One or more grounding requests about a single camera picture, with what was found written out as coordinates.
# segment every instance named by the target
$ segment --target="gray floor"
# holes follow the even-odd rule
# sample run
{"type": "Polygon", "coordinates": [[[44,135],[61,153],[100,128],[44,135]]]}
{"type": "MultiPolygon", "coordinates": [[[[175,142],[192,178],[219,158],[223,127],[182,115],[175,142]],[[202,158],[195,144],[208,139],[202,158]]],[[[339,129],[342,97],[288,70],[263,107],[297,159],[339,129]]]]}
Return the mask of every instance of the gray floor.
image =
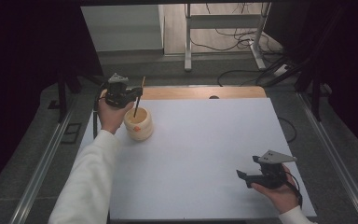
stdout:
{"type": "MultiPolygon", "coordinates": [[[[149,87],[216,85],[217,77],[228,70],[255,70],[255,62],[251,54],[246,53],[196,55],[193,58],[193,70],[190,73],[184,71],[182,57],[169,57],[161,54],[105,53],[100,55],[100,58],[107,76],[118,72],[130,78],[131,86],[140,85],[143,76],[146,76],[145,85],[149,87]]],[[[260,73],[229,74],[221,81],[224,85],[240,85],[243,81],[253,79],[258,75],[260,73]]],[[[84,78],[79,79],[83,84],[82,92],[79,94],[67,92],[67,94],[69,99],[74,101],[76,99],[75,112],[70,123],[81,123],[80,135],[73,144],[59,145],[26,223],[47,223],[48,216],[75,159],[90,117],[93,97],[98,88],[84,78]]],[[[277,115],[289,119],[296,127],[297,138],[289,144],[289,147],[294,156],[301,161],[297,164],[298,169],[318,215],[312,220],[319,223],[358,223],[358,214],[351,198],[327,158],[294,91],[294,81],[296,81],[295,77],[289,78],[273,88],[266,89],[266,92],[277,115]]],[[[254,83],[250,82],[245,85],[254,85],[254,83]]],[[[33,123],[6,169],[0,175],[0,223],[10,221],[34,168],[57,127],[58,111],[47,109],[50,101],[57,100],[57,98],[56,86],[43,91],[41,105],[33,123]]],[[[337,117],[327,103],[327,98],[321,98],[321,115],[323,124],[340,156],[358,183],[358,140],[337,117]]],[[[293,136],[293,129],[285,122],[282,122],[282,129],[287,138],[293,136]]],[[[73,135],[67,134],[62,140],[71,141],[74,140],[73,138],[73,135]]],[[[247,223],[279,223],[279,221],[277,219],[248,220],[247,223]]]]}

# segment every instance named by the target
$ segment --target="white cup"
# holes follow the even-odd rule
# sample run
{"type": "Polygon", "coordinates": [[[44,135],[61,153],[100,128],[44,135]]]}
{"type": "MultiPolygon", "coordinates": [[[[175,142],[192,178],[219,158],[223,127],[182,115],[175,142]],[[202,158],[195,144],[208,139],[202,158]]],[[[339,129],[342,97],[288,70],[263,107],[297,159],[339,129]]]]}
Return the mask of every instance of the white cup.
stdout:
{"type": "Polygon", "coordinates": [[[138,107],[136,117],[133,116],[135,108],[129,110],[124,116],[124,124],[130,138],[136,141],[144,141],[153,133],[153,121],[150,112],[138,107]]]}

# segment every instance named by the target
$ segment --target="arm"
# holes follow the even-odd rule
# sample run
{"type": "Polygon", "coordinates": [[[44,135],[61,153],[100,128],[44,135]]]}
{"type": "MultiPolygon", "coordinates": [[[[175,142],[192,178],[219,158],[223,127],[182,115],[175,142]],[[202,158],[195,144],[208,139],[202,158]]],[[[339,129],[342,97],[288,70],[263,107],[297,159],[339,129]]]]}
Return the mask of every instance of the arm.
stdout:
{"type": "Polygon", "coordinates": [[[106,223],[115,156],[119,151],[114,133],[132,107],[130,103],[124,109],[115,109],[100,101],[102,129],[77,155],[48,223],[106,223]]]}
{"type": "MultiPolygon", "coordinates": [[[[290,173],[290,170],[283,166],[286,173],[290,173]]],[[[293,178],[287,174],[287,180],[295,186],[293,178]]],[[[280,212],[279,219],[283,224],[311,224],[302,213],[295,193],[289,189],[286,185],[281,186],[278,189],[267,189],[261,185],[252,184],[252,188],[258,192],[266,195],[274,204],[274,206],[280,212]]]]}

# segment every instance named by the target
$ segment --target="wooden edge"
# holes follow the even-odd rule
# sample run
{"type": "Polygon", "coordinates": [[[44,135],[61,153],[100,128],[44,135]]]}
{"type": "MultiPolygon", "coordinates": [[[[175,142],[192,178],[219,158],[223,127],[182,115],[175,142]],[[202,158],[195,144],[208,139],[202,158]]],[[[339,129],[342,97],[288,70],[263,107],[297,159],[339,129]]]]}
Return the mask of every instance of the wooden edge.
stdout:
{"type": "Polygon", "coordinates": [[[261,87],[146,87],[142,99],[209,99],[211,96],[220,99],[267,98],[266,92],[261,87]]]}

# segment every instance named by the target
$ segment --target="human hand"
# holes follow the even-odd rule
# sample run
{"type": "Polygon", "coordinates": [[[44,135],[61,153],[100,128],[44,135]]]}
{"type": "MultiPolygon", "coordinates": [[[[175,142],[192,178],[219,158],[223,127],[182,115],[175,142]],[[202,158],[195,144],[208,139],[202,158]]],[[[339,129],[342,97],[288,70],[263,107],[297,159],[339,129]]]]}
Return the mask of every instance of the human hand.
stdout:
{"type": "MultiPolygon", "coordinates": [[[[283,169],[286,173],[290,173],[290,170],[285,165],[283,166],[283,169]]],[[[295,186],[293,178],[289,174],[286,174],[286,176],[287,181],[295,186]]],[[[252,183],[251,186],[258,192],[266,195],[281,214],[288,212],[298,206],[298,199],[296,194],[286,185],[282,185],[278,189],[267,189],[256,183],[252,183]]]]}
{"type": "Polygon", "coordinates": [[[101,121],[101,129],[115,134],[117,129],[123,122],[124,115],[133,108],[133,102],[126,105],[125,108],[114,108],[106,104],[106,101],[101,99],[98,102],[98,116],[101,121]]]}

